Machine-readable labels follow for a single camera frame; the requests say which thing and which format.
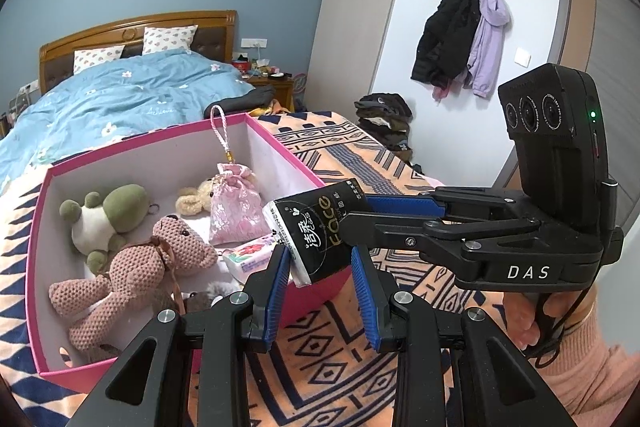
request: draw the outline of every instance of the pile of clothes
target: pile of clothes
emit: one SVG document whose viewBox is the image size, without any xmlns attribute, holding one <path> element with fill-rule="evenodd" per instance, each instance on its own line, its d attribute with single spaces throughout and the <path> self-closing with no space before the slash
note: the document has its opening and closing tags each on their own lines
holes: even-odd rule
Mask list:
<svg viewBox="0 0 640 427">
<path fill-rule="evenodd" d="M 413 151 L 409 147 L 409 122 L 413 114 L 398 93 L 374 92 L 363 96 L 356 107 L 358 127 L 368 132 L 404 162 Z"/>
<path fill-rule="evenodd" d="M 510 19 L 504 0 L 442 0 L 424 25 L 412 80 L 432 84 L 437 101 L 449 94 L 453 82 L 489 97 Z"/>
</svg>

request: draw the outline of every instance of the human hand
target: human hand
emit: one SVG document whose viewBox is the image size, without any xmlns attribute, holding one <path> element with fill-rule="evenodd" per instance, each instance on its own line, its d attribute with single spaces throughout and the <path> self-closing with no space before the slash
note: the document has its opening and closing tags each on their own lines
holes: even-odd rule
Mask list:
<svg viewBox="0 0 640 427">
<path fill-rule="evenodd" d="M 543 310 L 554 318 L 564 317 L 581 292 L 554 293 L 546 301 Z M 596 286 L 593 285 L 574 313 L 567 318 L 565 328 L 583 320 L 593 308 L 596 298 Z M 507 335 L 520 350 L 535 346 L 540 340 L 540 328 L 535 322 L 536 307 L 521 293 L 505 293 L 502 297 L 507 322 Z"/>
</svg>

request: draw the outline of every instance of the heart-patterned pillowcase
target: heart-patterned pillowcase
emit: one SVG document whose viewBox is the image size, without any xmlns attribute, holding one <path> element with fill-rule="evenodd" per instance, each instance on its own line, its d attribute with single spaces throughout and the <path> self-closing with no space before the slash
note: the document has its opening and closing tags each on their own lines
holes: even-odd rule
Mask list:
<svg viewBox="0 0 640 427">
<path fill-rule="evenodd" d="M 145 28 L 142 54 L 188 50 L 197 29 L 197 25 L 181 28 Z"/>
<path fill-rule="evenodd" d="M 86 68 L 118 60 L 122 55 L 124 44 L 121 46 L 111 46 L 109 48 L 96 48 L 94 50 L 74 51 L 74 74 L 84 71 Z"/>
</svg>

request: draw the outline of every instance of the lavender jacket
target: lavender jacket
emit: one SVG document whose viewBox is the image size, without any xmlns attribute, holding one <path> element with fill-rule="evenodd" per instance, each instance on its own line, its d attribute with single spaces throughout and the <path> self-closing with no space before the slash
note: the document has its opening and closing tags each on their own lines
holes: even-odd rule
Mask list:
<svg viewBox="0 0 640 427">
<path fill-rule="evenodd" d="M 486 98 L 498 78 L 504 30 L 511 17 L 504 0 L 480 0 L 480 15 L 466 68 L 455 81 L 472 85 L 474 94 Z"/>
</svg>

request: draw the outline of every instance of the black tissue package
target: black tissue package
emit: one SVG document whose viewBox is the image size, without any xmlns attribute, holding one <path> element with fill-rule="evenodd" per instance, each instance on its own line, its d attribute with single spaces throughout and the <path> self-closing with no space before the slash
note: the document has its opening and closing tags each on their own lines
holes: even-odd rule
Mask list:
<svg viewBox="0 0 640 427">
<path fill-rule="evenodd" d="M 296 286 L 313 284 L 351 264 L 351 247 L 338 237 L 338 222 L 353 211 L 371 211 L 355 179 L 271 201 L 264 207 L 267 223 L 289 248 Z"/>
</svg>

